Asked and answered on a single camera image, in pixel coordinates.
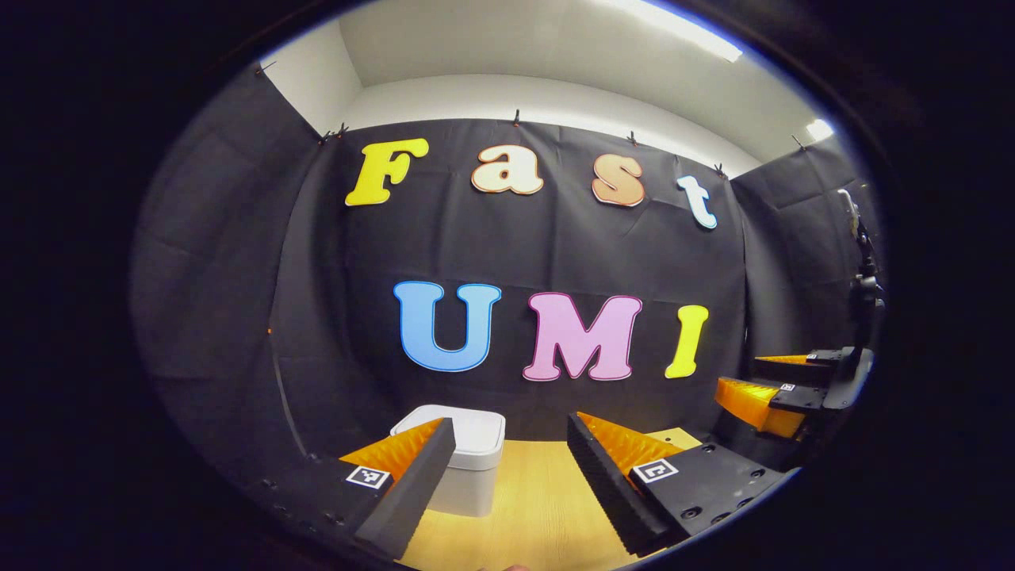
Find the orange letter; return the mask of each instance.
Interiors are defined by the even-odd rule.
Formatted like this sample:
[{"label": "orange letter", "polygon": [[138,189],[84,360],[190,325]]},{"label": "orange letter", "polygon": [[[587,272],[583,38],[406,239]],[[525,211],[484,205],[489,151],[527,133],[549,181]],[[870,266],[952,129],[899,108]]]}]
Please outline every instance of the orange letter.
[{"label": "orange letter", "polygon": [[629,156],[603,154],[593,164],[596,179],[592,181],[592,192],[600,202],[635,206],[645,199],[645,187],[637,180],[641,175],[641,165]]}]

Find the blue letter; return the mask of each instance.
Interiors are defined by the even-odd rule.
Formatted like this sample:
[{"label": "blue letter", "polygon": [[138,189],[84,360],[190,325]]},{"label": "blue letter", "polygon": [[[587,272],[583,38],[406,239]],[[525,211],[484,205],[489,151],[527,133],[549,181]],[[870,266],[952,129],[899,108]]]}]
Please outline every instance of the blue letter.
[{"label": "blue letter", "polygon": [[416,364],[446,373],[468,371],[490,351],[490,311],[500,299],[500,289],[483,283],[466,283],[458,289],[465,302],[465,346],[458,351],[437,347],[433,340],[433,310],[444,298],[444,288],[429,281],[403,281],[395,285],[402,303],[402,349]]},{"label": "blue letter", "polygon": [[691,203],[694,219],[708,229],[716,227],[719,222],[715,214],[704,205],[704,201],[708,199],[708,191],[698,186],[694,176],[680,176],[677,179],[677,186],[687,192],[687,200]]}]

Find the wooden surface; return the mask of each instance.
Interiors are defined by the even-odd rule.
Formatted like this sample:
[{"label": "wooden surface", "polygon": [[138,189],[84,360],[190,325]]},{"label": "wooden surface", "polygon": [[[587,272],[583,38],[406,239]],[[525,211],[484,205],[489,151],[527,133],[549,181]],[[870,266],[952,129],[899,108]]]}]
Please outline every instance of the wooden surface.
[{"label": "wooden surface", "polygon": [[[676,428],[651,433],[681,448],[701,443]],[[400,563],[422,571],[616,569],[624,551],[566,442],[504,441],[486,517],[426,510]]]}]

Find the white container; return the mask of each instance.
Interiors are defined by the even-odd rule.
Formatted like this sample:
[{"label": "white container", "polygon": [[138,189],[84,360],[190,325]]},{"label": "white container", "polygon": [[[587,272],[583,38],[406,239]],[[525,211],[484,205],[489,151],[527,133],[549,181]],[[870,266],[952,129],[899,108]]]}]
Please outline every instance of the white container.
[{"label": "white container", "polygon": [[489,515],[503,451],[504,418],[486,411],[423,405],[395,425],[391,434],[443,418],[455,425],[456,448],[426,508],[469,517]]}]

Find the letter m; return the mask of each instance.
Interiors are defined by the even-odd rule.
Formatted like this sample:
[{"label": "letter m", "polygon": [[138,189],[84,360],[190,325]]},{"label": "letter m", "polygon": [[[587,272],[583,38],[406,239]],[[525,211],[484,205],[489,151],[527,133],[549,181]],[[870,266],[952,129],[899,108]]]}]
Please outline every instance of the letter m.
[{"label": "letter m", "polygon": [[641,300],[615,296],[603,304],[599,315],[588,330],[582,324],[578,308],[565,294],[536,294],[529,298],[529,307],[538,315],[536,353],[532,365],[522,371],[530,381],[552,381],[560,376],[554,364],[560,351],[567,374],[572,379],[585,372],[592,358],[599,353],[589,377],[597,381],[617,381],[630,376],[627,364],[634,316],[641,311]]}]

